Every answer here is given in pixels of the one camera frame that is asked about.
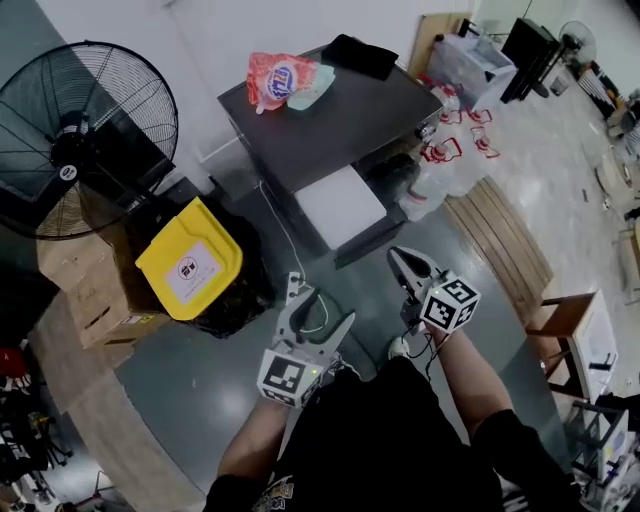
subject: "gray floor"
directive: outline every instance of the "gray floor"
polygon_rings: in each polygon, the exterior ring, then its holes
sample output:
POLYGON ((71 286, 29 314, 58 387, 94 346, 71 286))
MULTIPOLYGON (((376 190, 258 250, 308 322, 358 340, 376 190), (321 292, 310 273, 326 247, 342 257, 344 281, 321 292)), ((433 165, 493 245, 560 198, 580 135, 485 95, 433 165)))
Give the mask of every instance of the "gray floor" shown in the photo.
MULTIPOLYGON (((267 266, 280 286, 296 270, 291 249, 257 191, 239 209, 260 231, 267 266)), ((522 420, 535 427, 552 455, 566 463, 562 426, 551 393, 532 348, 493 274, 468 245, 443 209, 418 224, 406 225, 393 242, 421 250, 441 265, 464 275, 482 293, 475 317, 467 327, 474 343, 500 373, 522 420)), ((384 246, 336 271, 329 255, 309 258, 300 250, 308 280, 335 299, 343 311, 355 309, 357 319, 342 351, 371 378, 375 364, 386 356, 386 345, 404 328, 398 315, 404 300, 388 269, 384 246)), ((337 320, 327 301, 330 325, 337 320)), ((117 375, 133 404, 158 441, 188 478, 206 491, 215 478, 220 457, 243 423, 257 397, 255 378, 262 352, 269 346, 278 309, 268 311, 230 339, 220 341, 185 325, 172 324, 145 339, 117 375)), ((423 339, 411 340, 413 350, 423 339)), ((415 360, 420 369, 426 355, 415 360)), ((442 370, 431 368, 432 385, 441 406, 466 439, 442 370)))

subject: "cardboard box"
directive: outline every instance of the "cardboard box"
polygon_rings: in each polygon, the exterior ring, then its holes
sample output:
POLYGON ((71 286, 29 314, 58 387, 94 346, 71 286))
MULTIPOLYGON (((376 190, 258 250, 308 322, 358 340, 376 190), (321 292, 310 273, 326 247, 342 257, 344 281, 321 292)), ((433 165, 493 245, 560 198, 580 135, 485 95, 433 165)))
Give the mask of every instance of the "cardboard box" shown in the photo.
POLYGON ((88 268, 111 253, 111 246, 96 234, 72 240, 38 240, 38 267, 63 291, 76 286, 88 268))
POLYGON ((169 321, 148 285, 123 272, 116 261, 113 254, 103 257, 67 292, 84 348, 134 343, 169 321))

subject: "sneaker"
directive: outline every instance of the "sneaker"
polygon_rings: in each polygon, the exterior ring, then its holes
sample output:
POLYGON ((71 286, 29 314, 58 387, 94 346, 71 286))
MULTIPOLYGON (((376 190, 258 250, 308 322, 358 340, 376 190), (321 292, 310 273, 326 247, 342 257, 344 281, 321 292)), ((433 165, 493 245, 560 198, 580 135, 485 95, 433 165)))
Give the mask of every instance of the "sneaker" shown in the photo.
POLYGON ((353 373, 355 373, 358 377, 360 377, 360 374, 356 371, 356 369, 342 358, 342 355, 340 355, 340 352, 338 351, 334 352, 333 355, 331 356, 331 362, 329 363, 329 368, 327 369, 327 373, 332 377, 335 377, 337 372, 345 368, 348 368, 353 373))
POLYGON ((389 345, 389 359, 394 357, 406 357, 409 359, 409 344, 401 337, 394 339, 389 345))

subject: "wooden board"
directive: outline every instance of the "wooden board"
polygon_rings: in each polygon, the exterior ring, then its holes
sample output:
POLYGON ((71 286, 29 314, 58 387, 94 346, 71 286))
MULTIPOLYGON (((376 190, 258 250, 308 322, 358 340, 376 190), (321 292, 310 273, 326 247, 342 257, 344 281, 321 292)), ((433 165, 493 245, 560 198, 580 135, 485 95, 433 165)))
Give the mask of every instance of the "wooden board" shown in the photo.
POLYGON ((449 197, 446 205, 526 326, 553 274, 524 222, 491 178, 480 180, 465 197, 449 197))
POLYGON ((409 75, 417 77, 427 71, 433 43, 438 34, 451 34, 458 31, 463 19, 471 19, 470 12, 447 12, 442 14, 429 14, 423 16, 418 25, 418 33, 413 44, 411 61, 409 62, 409 75))

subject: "black table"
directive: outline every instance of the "black table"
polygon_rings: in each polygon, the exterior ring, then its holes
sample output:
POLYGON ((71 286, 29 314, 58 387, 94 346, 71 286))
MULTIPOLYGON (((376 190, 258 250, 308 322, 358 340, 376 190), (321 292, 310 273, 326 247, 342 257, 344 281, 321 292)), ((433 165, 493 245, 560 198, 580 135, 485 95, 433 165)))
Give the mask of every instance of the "black table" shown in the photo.
MULTIPOLYGON (((322 62, 322 49, 304 56, 322 62)), ((335 74, 329 90, 304 111, 285 105, 258 115, 246 82, 218 97, 274 192, 297 192, 411 133, 442 108, 397 66, 384 81, 337 67, 335 74)))

